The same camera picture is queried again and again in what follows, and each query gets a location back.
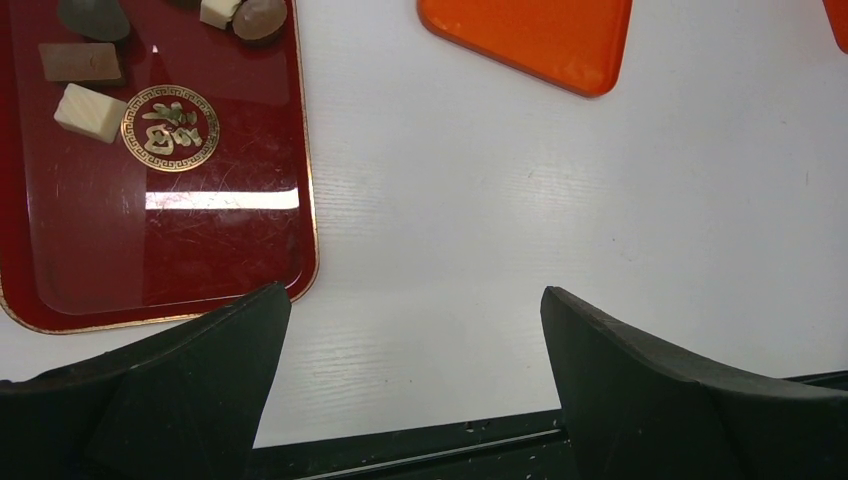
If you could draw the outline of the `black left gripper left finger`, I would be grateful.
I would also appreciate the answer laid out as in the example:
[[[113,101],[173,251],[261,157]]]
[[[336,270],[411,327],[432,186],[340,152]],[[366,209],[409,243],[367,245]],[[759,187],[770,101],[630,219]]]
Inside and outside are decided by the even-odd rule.
[[[1,384],[5,479],[239,479],[291,313],[265,286],[196,319]]]

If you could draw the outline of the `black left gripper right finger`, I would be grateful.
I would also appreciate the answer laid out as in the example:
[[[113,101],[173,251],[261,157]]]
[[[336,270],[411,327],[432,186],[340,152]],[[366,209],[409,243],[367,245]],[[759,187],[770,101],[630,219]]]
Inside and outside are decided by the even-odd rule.
[[[543,334],[584,479],[843,479],[845,372],[780,379],[547,288]]]

